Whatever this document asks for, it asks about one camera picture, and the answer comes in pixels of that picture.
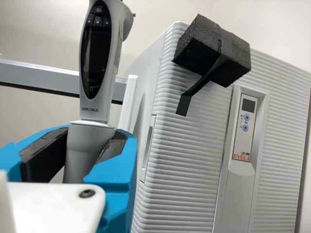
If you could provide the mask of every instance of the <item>white plastic base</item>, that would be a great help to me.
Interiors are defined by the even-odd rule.
[[[17,233],[94,233],[105,193],[90,184],[8,183]],[[92,189],[95,194],[81,198]]]

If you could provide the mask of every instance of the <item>black foam block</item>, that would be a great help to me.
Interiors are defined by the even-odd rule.
[[[64,166],[68,127],[53,130],[19,152],[23,182],[47,183]]]
[[[213,82],[228,87],[251,70],[249,44],[198,15],[178,40],[173,62],[203,76],[221,55],[226,60],[209,74]]]

